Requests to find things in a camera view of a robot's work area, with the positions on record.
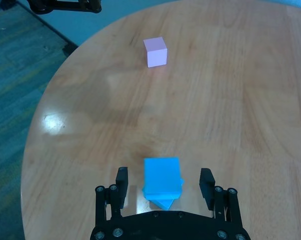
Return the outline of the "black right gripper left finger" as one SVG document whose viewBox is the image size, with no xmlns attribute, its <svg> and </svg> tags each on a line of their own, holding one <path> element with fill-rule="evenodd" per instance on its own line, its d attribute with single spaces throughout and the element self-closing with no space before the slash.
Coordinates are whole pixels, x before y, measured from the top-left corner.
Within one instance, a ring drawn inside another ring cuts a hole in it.
<svg viewBox="0 0 301 240">
<path fill-rule="evenodd" d="M 95 188 L 95 221 L 106 222 L 107 205 L 111 207 L 111 219 L 117 220 L 122 218 L 121 210 L 124 207 L 125 198 L 128 190 L 128 168 L 120 167 L 117 171 L 115 184 L 108 188 L 100 185 Z"/>
</svg>

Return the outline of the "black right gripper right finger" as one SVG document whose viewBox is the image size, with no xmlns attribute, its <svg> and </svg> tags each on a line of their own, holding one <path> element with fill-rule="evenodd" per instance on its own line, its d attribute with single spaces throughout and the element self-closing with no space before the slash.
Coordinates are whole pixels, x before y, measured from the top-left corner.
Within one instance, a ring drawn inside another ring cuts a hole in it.
<svg viewBox="0 0 301 240">
<path fill-rule="evenodd" d="M 199 177 L 201 194 L 212 217 L 219 221 L 241 222 L 238 191 L 235 188 L 223 189 L 216 181 L 209 168 L 201 168 Z"/>
</svg>

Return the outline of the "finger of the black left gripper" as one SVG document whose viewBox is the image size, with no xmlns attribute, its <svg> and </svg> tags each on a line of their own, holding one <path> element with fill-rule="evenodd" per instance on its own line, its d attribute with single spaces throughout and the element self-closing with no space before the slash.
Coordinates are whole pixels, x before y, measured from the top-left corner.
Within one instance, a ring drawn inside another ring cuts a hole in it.
<svg viewBox="0 0 301 240">
<path fill-rule="evenodd" d="M 30 9 L 37 15 L 52 11 L 89 12 L 98 14 L 102 11 L 100 0 L 28 0 Z"/>
</svg>

